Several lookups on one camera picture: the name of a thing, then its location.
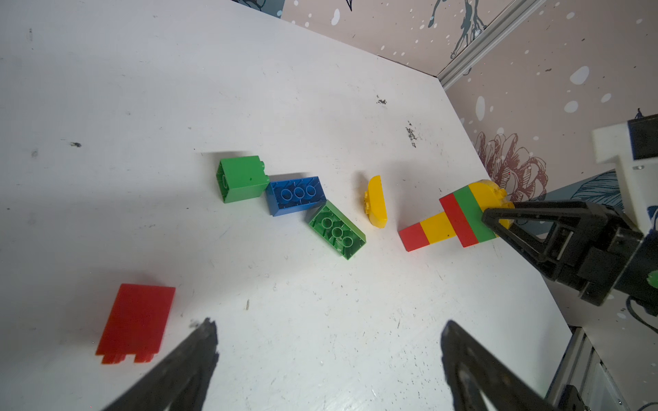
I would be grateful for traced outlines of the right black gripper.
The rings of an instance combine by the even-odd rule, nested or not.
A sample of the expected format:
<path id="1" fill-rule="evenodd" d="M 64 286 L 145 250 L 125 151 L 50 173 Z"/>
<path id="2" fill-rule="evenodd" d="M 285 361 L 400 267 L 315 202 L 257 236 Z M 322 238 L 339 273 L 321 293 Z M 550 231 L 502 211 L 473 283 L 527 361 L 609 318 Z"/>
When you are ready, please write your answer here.
<path id="1" fill-rule="evenodd" d="M 483 224 L 549 280 L 600 307 L 616 290 L 657 315 L 657 232 L 642 233 L 607 205 L 584 201 L 516 202 L 490 208 Z"/>

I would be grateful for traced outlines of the green square lego brick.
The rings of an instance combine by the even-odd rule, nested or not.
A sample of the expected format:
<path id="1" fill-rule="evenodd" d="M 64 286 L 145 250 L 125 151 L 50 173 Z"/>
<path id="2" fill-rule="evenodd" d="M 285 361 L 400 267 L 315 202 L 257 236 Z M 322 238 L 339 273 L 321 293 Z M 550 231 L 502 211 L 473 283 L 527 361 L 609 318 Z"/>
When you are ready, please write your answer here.
<path id="1" fill-rule="evenodd" d="M 222 159 L 216 178 L 224 203 L 258 198 L 270 184 L 259 156 Z"/>

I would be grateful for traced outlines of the red square lego brick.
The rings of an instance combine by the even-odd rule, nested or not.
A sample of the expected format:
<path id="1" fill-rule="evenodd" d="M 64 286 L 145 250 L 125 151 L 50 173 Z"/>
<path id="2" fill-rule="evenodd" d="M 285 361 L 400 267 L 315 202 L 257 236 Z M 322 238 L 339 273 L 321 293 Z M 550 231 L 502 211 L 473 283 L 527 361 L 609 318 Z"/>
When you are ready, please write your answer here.
<path id="1" fill-rule="evenodd" d="M 149 363 L 159 353 L 176 289 L 121 284 L 106 322 L 96 354 L 106 365 L 127 356 L 135 363 Z"/>
<path id="2" fill-rule="evenodd" d="M 410 227 L 401 229 L 401 231 L 399 231 L 399 237 L 407 252 L 412 252 L 419 248 L 425 248 L 430 244 L 421 223 L 416 223 Z"/>

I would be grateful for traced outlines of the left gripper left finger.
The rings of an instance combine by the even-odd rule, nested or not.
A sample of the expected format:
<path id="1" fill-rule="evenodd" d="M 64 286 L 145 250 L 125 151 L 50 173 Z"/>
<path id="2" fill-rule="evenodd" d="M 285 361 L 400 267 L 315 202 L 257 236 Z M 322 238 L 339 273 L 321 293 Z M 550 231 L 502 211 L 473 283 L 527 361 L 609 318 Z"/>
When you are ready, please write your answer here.
<path id="1" fill-rule="evenodd" d="M 205 319 L 108 410 L 201 410 L 219 360 L 216 324 Z"/>

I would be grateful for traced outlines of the yellow square lego brick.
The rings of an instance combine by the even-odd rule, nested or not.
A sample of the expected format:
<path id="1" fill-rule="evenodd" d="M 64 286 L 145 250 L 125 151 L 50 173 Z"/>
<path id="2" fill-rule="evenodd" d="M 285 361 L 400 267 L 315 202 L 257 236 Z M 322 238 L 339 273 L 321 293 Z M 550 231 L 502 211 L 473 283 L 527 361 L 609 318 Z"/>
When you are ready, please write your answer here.
<path id="1" fill-rule="evenodd" d="M 456 236 L 456 232 L 445 212 L 421 221 L 421 226 L 429 244 L 435 244 Z"/>

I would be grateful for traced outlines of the green long lego brick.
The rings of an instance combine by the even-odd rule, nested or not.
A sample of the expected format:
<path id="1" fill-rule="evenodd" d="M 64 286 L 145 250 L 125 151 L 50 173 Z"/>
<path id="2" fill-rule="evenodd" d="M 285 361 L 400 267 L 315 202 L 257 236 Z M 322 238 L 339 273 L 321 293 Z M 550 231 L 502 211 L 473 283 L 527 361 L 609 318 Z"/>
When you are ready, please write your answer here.
<path id="1" fill-rule="evenodd" d="M 495 239 L 496 234 L 483 224 L 483 210 L 478 204 L 475 195 L 471 192 L 471 189 L 469 187 L 464 187 L 454 192 L 453 195 L 455 200 L 457 200 L 464 217 L 466 217 L 477 241 L 482 243 Z"/>
<path id="2" fill-rule="evenodd" d="M 366 235 L 329 200 L 318 209 L 308 225 L 346 260 L 367 243 Z"/>

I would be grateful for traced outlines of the red long lego brick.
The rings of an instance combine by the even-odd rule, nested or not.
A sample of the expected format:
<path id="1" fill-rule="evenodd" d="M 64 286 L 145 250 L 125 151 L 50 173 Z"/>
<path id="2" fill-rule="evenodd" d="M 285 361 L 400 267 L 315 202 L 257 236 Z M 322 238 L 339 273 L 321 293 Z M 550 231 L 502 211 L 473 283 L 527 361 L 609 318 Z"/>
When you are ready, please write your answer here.
<path id="1" fill-rule="evenodd" d="M 440 203 L 443 206 L 444 212 L 447 214 L 448 220 L 459 238 L 462 247 L 468 248 L 478 244 L 479 241 L 454 194 L 442 197 Z"/>

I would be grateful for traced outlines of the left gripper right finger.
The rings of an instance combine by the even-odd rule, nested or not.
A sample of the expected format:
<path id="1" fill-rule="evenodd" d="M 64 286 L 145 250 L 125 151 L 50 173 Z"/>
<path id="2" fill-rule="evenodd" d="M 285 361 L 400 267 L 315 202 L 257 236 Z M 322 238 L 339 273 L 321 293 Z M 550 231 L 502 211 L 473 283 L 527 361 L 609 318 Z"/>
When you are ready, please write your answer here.
<path id="1" fill-rule="evenodd" d="M 444 327 L 440 346 L 456 410 L 553 410 L 457 322 Z"/>

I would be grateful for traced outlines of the yellow curved lego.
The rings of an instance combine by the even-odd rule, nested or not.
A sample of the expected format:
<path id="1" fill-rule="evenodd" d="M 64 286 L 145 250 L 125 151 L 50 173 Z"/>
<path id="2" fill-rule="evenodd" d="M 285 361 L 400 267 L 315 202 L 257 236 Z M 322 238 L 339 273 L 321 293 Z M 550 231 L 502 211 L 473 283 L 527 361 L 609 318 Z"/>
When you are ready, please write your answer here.
<path id="1" fill-rule="evenodd" d="M 490 208 L 514 208 L 513 203 L 507 199 L 507 192 L 492 181 L 481 180 L 466 187 L 471 189 L 483 212 Z"/>
<path id="2" fill-rule="evenodd" d="M 364 210 L 370 224 L 379 229 L 387 226 L 387 206 L 381 176 L 375 176 L 368 182 L 364 194 Z"/>

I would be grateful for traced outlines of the blue lego brick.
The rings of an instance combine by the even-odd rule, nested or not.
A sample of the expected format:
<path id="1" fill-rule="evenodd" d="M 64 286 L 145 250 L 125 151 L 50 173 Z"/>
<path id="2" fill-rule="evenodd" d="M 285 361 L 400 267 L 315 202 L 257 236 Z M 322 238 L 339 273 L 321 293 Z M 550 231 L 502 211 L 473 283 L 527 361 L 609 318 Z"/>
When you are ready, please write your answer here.
<path id="1" fill-rule="evenodd" d="M 272 182 L 266 199 L 273 217 L 321 207 L 327 201 L 318 176 Z"/>

